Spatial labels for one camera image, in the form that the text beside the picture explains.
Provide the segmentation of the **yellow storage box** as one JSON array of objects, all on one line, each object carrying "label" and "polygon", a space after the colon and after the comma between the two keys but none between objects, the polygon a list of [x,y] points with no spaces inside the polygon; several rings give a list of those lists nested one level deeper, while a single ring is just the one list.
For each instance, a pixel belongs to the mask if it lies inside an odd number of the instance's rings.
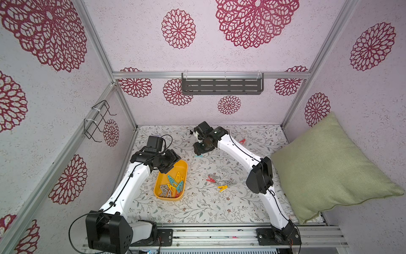
[{"label": "yellow storage box", "polygon": [[184,160],[175,163],[168,173],[158,173],[154,195],[164,201],[181,200],[186,189],[187,174],[188,164]]}]

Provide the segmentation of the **grey clothespin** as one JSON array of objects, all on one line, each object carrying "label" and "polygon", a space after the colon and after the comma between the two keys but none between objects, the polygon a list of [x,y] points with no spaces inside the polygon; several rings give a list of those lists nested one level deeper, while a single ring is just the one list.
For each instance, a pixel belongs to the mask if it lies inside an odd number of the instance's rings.
[{"label": "grey clothespin", "polygon": [[172,191],[168,185],[160,185],[161,194],[159,197],[172,198]]}]

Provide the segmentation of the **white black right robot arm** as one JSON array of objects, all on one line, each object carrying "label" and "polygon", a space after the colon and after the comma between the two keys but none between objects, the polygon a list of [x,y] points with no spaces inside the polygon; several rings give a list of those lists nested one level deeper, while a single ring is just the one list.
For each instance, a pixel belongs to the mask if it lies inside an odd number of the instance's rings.
[{"label": "white black right robot arm", "polygon": [[301,235],[296,225],[288,219],[274,190],[272,161],[250,152],[222,127],[212,128],[202,122],[190,131],[197,142],[193,144],[198,156],[220,149],[234,158],[248,172],[246,186],[257,194],[270,218],[272,238],[277,244],[300,245]]}]

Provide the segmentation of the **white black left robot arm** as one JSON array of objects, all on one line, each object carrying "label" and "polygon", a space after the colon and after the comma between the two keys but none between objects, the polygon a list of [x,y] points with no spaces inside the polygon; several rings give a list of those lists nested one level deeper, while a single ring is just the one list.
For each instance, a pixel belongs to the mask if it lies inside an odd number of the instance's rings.
[{"label": "white black left robot arm", "polygon": [[133,154],[125,176],[112,196],[99,211],[90,211],[86,216],[89,248],[125,254],[133,243],[155,241],[157,233],[154,222],[128,222],[130,206],[151,171],[168,173],[180,159],[172,149],[164,153],[137,151]]}]

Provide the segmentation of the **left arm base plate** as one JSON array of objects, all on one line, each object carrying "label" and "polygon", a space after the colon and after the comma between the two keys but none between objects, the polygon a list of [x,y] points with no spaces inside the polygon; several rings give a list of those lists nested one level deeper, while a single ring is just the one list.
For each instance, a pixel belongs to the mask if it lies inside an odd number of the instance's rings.
[{"label": "left arm base plate", "polygon": [[173,230],[172,229],[158,229],[152,232],[149,239],[140,240],[137,242],[139,246],[172,246]]}]

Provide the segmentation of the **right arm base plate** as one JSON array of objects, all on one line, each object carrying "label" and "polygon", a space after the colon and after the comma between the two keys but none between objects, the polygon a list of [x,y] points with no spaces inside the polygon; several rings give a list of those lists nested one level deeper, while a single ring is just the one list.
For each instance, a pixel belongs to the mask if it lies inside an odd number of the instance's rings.
[{"label": "right arm base plate", "polygon": [[260,246],[299,246],[301,237],[296,228],[278,230],[274,228],[257,228],[256,236]]}]

